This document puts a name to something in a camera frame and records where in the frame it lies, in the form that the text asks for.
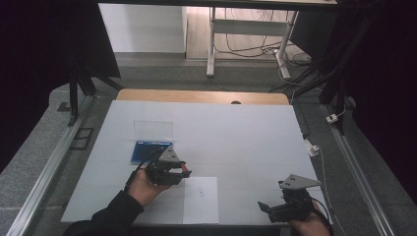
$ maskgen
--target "hand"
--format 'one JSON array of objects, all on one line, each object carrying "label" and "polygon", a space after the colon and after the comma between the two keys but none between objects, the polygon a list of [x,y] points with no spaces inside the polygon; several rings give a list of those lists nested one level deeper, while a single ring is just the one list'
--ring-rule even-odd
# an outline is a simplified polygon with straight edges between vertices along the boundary
[{"label": "hand", "polygon": [[[317,206],[316,202],[313,201],[314,208],[317,210],[319,206]],[[297,230],[297,232],[301,236],[329,236],[328,230],[326,229],[325,225],[323,224],[322,220],[314,213],[310,213],[310,215],[304,220],[290,220],[288,223]]]},{"label": "hand", "polygon": [[138,201],[142,207],[149,205],[162,191],[171,186],[154,186],[144,169],[138,171],[132,181],[128,194]]}]

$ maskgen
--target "person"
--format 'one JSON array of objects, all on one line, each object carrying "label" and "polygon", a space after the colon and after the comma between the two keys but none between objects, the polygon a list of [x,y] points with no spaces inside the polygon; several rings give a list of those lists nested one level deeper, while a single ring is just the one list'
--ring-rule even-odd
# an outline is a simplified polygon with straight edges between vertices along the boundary
[{"label": "person", "polygon": [[[71,224],[63,236],[125,236],[138,215],[144,212],[160,193],[171,186],[154,186],[144,169],[137,172],[128,192],[120,191],[107,208],[95,213],[91,220],[77,221]],[[322,220],[310,215],[304,221],[288,222],[300,236],[328,236],[328,230]]]}]

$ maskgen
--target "paper sheet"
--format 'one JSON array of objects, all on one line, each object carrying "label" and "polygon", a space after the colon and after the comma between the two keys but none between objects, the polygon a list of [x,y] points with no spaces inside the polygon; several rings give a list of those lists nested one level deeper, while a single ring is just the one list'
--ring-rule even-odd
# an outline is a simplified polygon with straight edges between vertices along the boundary
[{"label": "paper sheet", "polygon": [[185,179],[183,224],[217,223],[217,177]]}]

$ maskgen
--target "black sleeve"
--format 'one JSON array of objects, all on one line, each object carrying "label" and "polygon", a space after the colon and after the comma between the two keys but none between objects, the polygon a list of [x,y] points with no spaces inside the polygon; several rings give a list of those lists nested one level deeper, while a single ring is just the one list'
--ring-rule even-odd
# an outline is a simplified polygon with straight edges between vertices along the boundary
[{"label": "black sleeve", "polygon": [[77,221],[64,236],[128,235],[129,227],[144,207],[127,193],[120,191],[107,208],[96,212],[91,220]]}]

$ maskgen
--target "white wall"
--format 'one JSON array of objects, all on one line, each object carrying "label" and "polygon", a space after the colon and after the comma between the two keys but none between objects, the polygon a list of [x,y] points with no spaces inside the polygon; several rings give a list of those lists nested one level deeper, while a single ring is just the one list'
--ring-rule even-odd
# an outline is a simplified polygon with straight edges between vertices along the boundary
[{"label": "white wall", "polygon": [[185,7],[99,4],[114,52],[186,50]]}]

